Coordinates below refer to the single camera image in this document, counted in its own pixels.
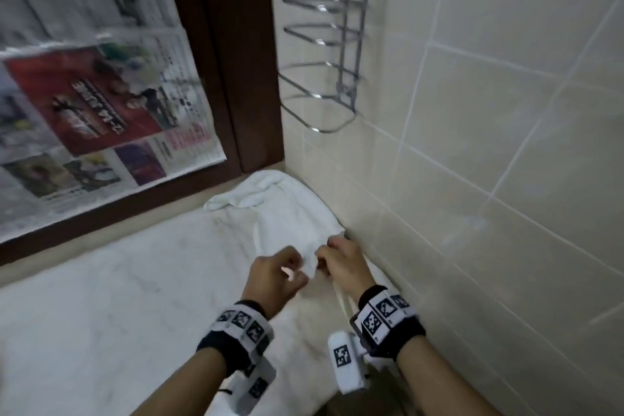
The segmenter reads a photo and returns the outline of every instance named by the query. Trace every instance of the marble countertop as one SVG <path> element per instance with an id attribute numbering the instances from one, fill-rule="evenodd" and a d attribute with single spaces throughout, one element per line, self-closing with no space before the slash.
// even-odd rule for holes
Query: marble countertop
<path id="1" fill-rule="evenodd" d="M 236 301 L 255 212 L 197 209 L 0 289 L 0 415 L 132 412 Z M 337 389 L 326 342 L 347 329 L 320 274 L 273 320 L 276 381 L 254 410 L 311 415 Z M 208 414 L 230 414 L 221 395 Z"/>

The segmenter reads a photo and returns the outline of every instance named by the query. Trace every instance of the left hand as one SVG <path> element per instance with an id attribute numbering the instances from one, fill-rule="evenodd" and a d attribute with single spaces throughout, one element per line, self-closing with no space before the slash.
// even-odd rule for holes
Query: left hand
<path id="1" fill-rule="evenodd" d="M 256 258 L 240 299 L 257 302 L 265 310 L 267 319 L 274 318 L 308 284 L 308 277 L 299 270 L 302 264 L 301 255 L 290 245 L 272 257 Z M 290 268 L 294 272 L 292 280 L 288 280 L 282 267 Z"/>

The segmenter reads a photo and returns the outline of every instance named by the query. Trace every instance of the hand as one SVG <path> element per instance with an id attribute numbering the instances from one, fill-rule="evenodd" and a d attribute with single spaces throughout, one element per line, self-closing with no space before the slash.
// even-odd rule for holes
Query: hand
<path id="1" fill-rule="evenodd" d="M 342 236 L 333 236 L 316 251 L 319 268 L 327 269 L 355 302 L 375 284 L 358 244 Z"/>
<path id="2" fill-rule="evenodd" d="M 249 270 L 249 278 L 243 290 L 242 299 L 251 299 L 262 306 L 266 318 L 274 318 L 297 291 L 308 284 L 308 277 L 301 270 L 303 259 L 294 247 L 288 246 L 272 257 L 258 257 Z M 292 280 L 281 269 L 294 271 Z"/>

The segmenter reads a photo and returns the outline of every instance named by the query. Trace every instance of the wall-mounted rack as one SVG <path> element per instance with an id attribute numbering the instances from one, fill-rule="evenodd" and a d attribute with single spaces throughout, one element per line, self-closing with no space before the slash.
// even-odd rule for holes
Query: wall-mounted rack
<path id="1" fill-rule="evenodd" d="M 296 7 L 304 8 L 307 10 L 319 11 L 322 13 L 329 13 L 332 15 L 338 15 L 341 18 L 340 23 L 295 23 L 293 25 L 284 26 L 284 32 L 295 36 L 301 40 L 313 43 L 314 45 L 327 46 L 327 47 L 339 47 L 340 55 L 338 63 L 331 61 L 317 61 L 310 63 L 293 63 L 282 66 L 279 70 L 279 77 L 286 81 L 291 86 L 295 87 L 301 94 L 295 94 L 282 99 L 281 106 L 286 112 L 291 114 L 294 118 L 299 120 L 305 127 L 310 130 L 314 130 L 318 133 L 335 133 L 340 129 L 353 122 L 357 115 L 355 109 L 355 102 L 358 95 L 358 83 L 360 81 L 359 67 L 362 56 L 362 41 L 364 39 L 364 22 L 366 20 L 366 9 L 368 7 L 368 0 L 282 0 L 282 2 L 293 5 Z M 350 28 L 348 25 L 349 14 L 357 13 L 359 16 L 358 28 Z M 325 36 L 315 36 L 310 32 L 317 33 L 322 30 L 327 33 Z M 346 47 L 350 43 L 357 43 L 355 52 L 355 62 L 351 69 L 345 67 L 345 53 Z M 329 70 L 336 72 L 338 81 L 336 88 L 330 92 L 320 92 L 318 90 L 312 90 L 301 86 L 295 82 L 291 77 L 287 76 L 293 70 L 305 70 L 313 66 L 325 66 Z M 303 120 L 299 115 L 289 109 L 284 101 L 289 99 L 307 99 L 314 102 L 319 99 L 329 99 L 334 101 L 337 105 L 347 109 L 349 112 L 349 118 L 340 124 L 336 128 L 324 129 L 310 125 Z"/>

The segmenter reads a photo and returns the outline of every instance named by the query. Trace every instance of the tiled wall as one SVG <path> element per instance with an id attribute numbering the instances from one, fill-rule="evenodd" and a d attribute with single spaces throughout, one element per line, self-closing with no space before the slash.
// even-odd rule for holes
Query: tiled wall
<path id="1" fill-rule="evenodd" d="M 274 3 L 280 64 L 319 55 Z M 621 414 L 624 0 L 370 4 L 361 116 L 285 114 L 287 170 L 503 412 Z"/>

